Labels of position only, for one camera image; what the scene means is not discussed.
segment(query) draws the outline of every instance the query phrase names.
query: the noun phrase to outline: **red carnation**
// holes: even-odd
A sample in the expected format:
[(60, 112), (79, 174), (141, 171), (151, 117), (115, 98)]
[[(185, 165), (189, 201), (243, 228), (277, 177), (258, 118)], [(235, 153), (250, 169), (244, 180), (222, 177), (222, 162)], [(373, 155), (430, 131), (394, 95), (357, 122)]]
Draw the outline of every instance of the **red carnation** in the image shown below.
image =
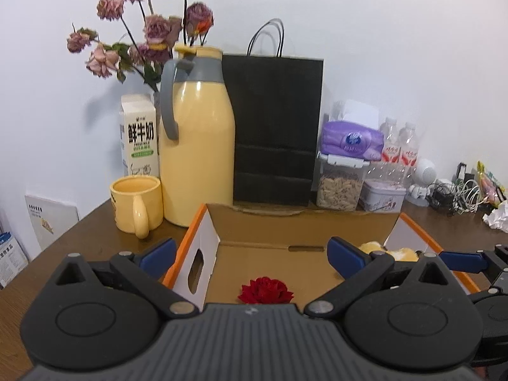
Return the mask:
[(288, 291), (284, 282), (268, 277), (251, 279), (249, 286), (242, 285), (242, 294), (238, 299), (246, 304), (289, 304), (293, 293)]

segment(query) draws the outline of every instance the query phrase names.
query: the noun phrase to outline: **yellow thermos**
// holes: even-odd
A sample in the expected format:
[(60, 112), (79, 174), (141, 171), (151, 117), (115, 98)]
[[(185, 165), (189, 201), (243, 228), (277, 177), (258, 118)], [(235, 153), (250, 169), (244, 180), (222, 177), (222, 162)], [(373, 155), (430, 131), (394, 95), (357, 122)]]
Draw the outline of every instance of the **yellow thermos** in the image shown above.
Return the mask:
[(164, 217), (189, 226), (202, 203), (233, 203), (235, 118), (222, 51), (177, 44), (161, 81), (159, 154)]

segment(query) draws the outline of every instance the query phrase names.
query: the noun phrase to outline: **green leaf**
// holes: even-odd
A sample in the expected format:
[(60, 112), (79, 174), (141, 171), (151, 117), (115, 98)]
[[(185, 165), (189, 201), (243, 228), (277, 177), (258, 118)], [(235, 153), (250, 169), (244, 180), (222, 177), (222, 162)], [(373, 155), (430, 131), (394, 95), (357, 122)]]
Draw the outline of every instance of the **green leaf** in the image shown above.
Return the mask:
[(115, 43), (111, 46), (115, 52), (118, 53), (118, 55), (121, 58), (129, 58), (129, 45), (125, 43)]
[(95, 40), (98, 36), (98, 34), (95, 30), (90, 30), (89, 28), (83, 28), (83, 27), (81, 27), (78, 30), (78, 33), (86, 34), (86, 35), (90, 36), (90, 40)]
[(134, 71), (132, 68), (132, 60), (130, 58), (122, 58), (118, 63), (118, 67), (122, 71)]
[(161, 63), (153, 63), (153, 68), (159, 76), (162, 75)]
[(115, 50), (115, 52), (119, 52), (119, 51), (127, 51), (130, 46), (125, 43), (117, 42), (113, 44), (111, 47), (113, 47), (113, 50)]
[(151, 85), (151, 83), (161, 82), (161, 75), (158, 74), (149, 63), (145, 64), (144, 71), (145, 71), (145, 81), (148, 85)]
[(120, 83), (122, 83), (122, 84), (124, 84), (124, 81), (125, 81), (125, 79), (126, 79), (125, 74), (122, 72), (122, 70), (118, 70), (118, 71), (116, 72), (116, 78), (117, 78), (117, 79), (118, 79), (118, 81), (119, 81)]

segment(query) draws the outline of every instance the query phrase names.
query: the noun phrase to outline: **crumpled paper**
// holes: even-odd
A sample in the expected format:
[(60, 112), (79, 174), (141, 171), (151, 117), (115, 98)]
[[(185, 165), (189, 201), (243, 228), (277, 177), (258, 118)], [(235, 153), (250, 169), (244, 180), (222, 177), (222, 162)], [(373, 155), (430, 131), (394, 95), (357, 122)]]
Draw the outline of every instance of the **crumpled paper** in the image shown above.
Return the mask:
[(508, 233), (508, 201), (501, 202), (497, 209), (489, 215), (483, 215), (482, 219), (492, 229), (501, 229)]

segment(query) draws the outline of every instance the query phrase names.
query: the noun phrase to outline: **wooden table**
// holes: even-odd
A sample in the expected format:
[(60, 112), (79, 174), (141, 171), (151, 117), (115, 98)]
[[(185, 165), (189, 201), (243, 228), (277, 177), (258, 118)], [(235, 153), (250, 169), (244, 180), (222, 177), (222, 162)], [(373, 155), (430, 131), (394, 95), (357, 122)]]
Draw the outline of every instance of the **wooden table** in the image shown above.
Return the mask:
[[(416, 221), (443, 248), (457, 251), (490, 249), (497, 243), (508, 244), (508, 234), (489, 229), (481, 215), (451, 218), (405, 204), (403, 211)], [(120, 251), (142, 252), (168, 237), (178, 243), (186, 229), (167, 221), (154, 230), (146, 242), (116, 229), (109, 201), (95, 209), (40, 254), (4, 290), (0, 291), (0, 381), (13, 381), (30, 369), (31, 363), (19, 337), (19, 324), (30, 303), (66, 254), (78, 252), (89, 261), (105, 260)], [(484, 289), (483, 276), (473, 276)]]

